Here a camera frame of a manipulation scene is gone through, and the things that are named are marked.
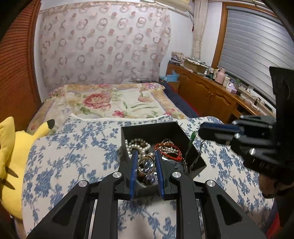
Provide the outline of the person's right hand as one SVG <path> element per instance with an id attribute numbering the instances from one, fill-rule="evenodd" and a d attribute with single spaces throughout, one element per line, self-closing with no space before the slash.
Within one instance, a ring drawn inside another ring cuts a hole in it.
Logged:
<path id="1" fill-rule="evenodd" d="M 265 175 L 259 175 L 259 189 L 264 198 L 274 198 L 278 192 L 278 188 L 274 186 L 275 180 Z"/>

